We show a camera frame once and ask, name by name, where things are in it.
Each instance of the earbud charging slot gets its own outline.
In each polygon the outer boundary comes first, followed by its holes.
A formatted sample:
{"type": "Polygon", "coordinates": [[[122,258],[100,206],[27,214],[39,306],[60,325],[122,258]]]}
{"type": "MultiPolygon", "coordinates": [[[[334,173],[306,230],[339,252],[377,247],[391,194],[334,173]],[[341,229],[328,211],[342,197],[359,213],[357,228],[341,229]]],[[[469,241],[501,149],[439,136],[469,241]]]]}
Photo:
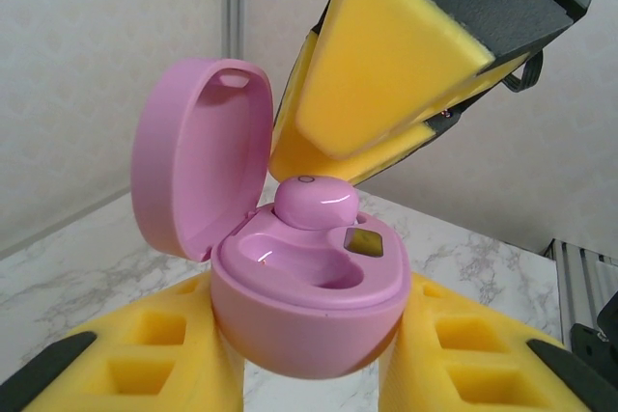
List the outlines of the earbud charging slot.
{"type": "Polygon", "coordinates": [[[360,266],[336,250],[297,246],[266,235],[247,237],[240,250],[252,261],[284,271],[313,287],[353,288],[364,278],[360,266]]]}

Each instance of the metal rod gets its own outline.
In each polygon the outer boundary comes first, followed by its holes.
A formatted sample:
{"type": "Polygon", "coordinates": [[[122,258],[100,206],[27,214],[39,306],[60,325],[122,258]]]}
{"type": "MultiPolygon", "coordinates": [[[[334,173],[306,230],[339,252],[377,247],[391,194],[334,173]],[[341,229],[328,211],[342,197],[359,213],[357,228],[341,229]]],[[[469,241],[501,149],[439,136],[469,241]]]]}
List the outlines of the metal rod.
{"type": "Polygon", "coordinates": [[[244,0],[222,0],[221,55],[242,59],[244,55],[244,0]]]}

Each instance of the earbud case lid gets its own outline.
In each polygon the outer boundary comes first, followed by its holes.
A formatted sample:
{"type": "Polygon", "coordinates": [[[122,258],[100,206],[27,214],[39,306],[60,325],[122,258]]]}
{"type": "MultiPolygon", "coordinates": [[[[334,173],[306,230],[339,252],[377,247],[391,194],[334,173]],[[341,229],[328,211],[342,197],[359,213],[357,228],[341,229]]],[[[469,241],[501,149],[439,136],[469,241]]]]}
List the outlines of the earbud case lid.
{"type": "Polygon", "coordinates": [[[158,251],[206,261],[255,210],[267,176],[272,94],[240,60],[185,59],[151,92],[135,135],[131,196],[158,251]]]}

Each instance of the pink earbud case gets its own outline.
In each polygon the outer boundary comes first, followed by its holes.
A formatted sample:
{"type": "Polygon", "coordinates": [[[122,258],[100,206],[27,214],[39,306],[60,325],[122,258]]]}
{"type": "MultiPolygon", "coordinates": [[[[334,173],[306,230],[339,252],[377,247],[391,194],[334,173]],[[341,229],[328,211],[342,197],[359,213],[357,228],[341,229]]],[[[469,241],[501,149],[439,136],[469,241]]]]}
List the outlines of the pink earbud case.
{"type": "Polygon", "coordinates": [[[211,260],[217,324],[246,359],[299,378],[341,376],[393,339],[410,291],[402,240],[358,212],[347,182],[287,179],[257,208],[270,157],[267,77],[239,60],[169,68],[141,116],[131,193],[157,250],[211,260]]]}

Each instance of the yellow foam pad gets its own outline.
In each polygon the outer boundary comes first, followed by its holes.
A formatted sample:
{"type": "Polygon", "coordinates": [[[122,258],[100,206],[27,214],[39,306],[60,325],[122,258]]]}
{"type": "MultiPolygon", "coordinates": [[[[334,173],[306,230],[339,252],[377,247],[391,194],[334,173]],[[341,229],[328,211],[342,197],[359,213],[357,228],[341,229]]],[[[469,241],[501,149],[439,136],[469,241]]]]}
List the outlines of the yellow foam pad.
{"type": "Polygon", "coordinates": [[[493,61],[431,0],[341,0],[337,7],[320,33],[295,119],[329,157],[367,150],[493,61]]]}
{"type": "Polygon", "coordinates": [[[243,359],[229,354],[211,311],[210,273],[69,333],[98,337],[26,412],[242,410],[243,359]]]}
{"type": "MultiPolygon", "coordinates": [[[[365,42],[375,41],[376,43],[373,48],[364,49],[362,43],[358,43],[358,50],[363,52],[360,57],[357,57],[358,54],[351,56],[350,60],[354,57],[359,58],[353,69],[346,66],[333,67],[332,63],[337,64],[338,56],[341,58],[350,50],[354,53],[357,51],[352,45],[356,44],[354,41],[359,37],[358,31],[366,24],[365,16],[367,15],[363,14],[359,18],[365,22],[354,21],[351,15],[358,15],[358,10],[363,8],[358,3],[368,5],[367,1],[369,0],[356,0],[357,10],[354,11],[352,1],[348,5],[349,0],[330,0],[320,35],[311,31],[302,46],[282,98],[274,128],[270,172],[279,181],[307,174],[334,176],[350,183],[359,183],[400,161],[435,138],[434,131],[428,125],[423,124],[427,119],[489,89],[519,67],[527,58],[524,55],[493,68],[487,65],[482,71],[469,74],[467,77],[454,78],[451,75],[451,81],[461,79],[461,82],[452,85],[448,91],[438,97],[435,95],[442,92],[442,88],[436,89],[435,83],[444,79],[444,69],[435,73],[433,79],[423,82],[419,82],[420,75],[414,76],[410,72],[405,73],[405,76],[400,76],[401,82],[389,84],[389,81],[386,81],[384,85],[383,81],[380,81],[382,79],[380,69],[376,71],[376,63],[384,63],[380,57],[383,59],[392,50],[393,41],[385,41],[383,37],[384,31],[388,31],[389,27],[399,31],[404,31],[407,27],[410,31],[414,31],[416,27],[418,33],[419,23],[421,23],[425,27],[423,42],[428,44],[425,48],[418,48],[418,43],[415,42],[409,43],[409,47],[417,47],[418,51],[427,53],[429,46],[437,46],[443,56],[451,56],[454,51],[458,52],[460,60],[469,59],[470,57],[466,55],[469,52],[472,56],[471,60],[476,60],[475,65],[472,66],[474,69],[479,68],[481,63],[486,63],[488,60],[486,51],[482,47],[479,50],[479,44],[458,25],[453,25],[453,22],[445,14],[441,14],[431,2],[415,0],[408,6],[407,16],[391,15],[390,22],[385,21],[382,24],[383,30],[377,25],[383,16],[371,23],[374,26],[373,29],[363,30],[365,42]],[[446,22],[446,26],[450,28],[451,35],[445,35],[444,31],[437,27],[438,25],[444,26],[443,22],[446,22]],[[351,38],[347,45],[337,39],[345,35],[351,38]],[[369,98],[357,95],[365,91],[364,84],[360,83],[358,76],[372,72],[377,72],[377,75],[373,81],[370,80],[368,85],[382,93],[379,101],[369,101],[369,98]],[[341,96],[341,92],[336,89],[338,83],[348,83],[352,86],[351,94],[355,96],[358,107],[354,106],[356,102],[352,102],[353,98],[341,96]],[[335,86],[334,93],[328,90],[328,85],[335,86]],[[397,94],[399,100],[392,98],[393,93],[390,90],[383,90],[388,85],[397,87],[394,93],[397,94]],[[410,86],[417,87],[407,98],[410,86]],[[425,94],[420,92],[423,88],[425,88],[425,94]],[[419,96],[419,98],[429,96],[429,99],[426,101],[417,99],[415,107],[409,106],[413,103],[414,96],[419,96]],[[412,117],[407,111],[414,108],[416,116],[412,117]],[[305,119],[303,115],[309,115],[309,119],[305,119]],[[371,139],[373,135],[367,131],[367,126],[372,126],[376,132],[379,132],[387,125],[390,125],[387,132],[382,133],[378,138],[371,139]],[[312,138],[312,133],[318,134],[317,138],[312,138]],[[357,139],[365,137],[363,143],[367,145],[352,154],[341,157],[341,151],[337,147],[345,142],[356,144],[353,137],[357,139]]],[[[394,6],[393,8],[401,2],[401,0],[385,1],[388,5],[394,6]]],[[[415,57],[416,64],[406,63],[405,65],[410,66],[410,69],[419,66],[422,68],[424,65],[418,58],[419,56],[415,57]]]]}
{"type": "Polygon", "coordinates": [[[282,107],[274,128],[269,170],[283,181],[294,176],[334,176],[357,184],[408,155],[435,133],[424,124],[410,127],[401,134],[344,160],[333,159],[311,144],[296,128],[295,114],[304,79],[311,63],[317,35],[309,34],[290,76],[282,107]]]}
{"type": "Polygon", "coordinates": [[[587,411],[530,339],[561,346],[414,274],[397,339],[379,359],[379,411],[587,411]]]}

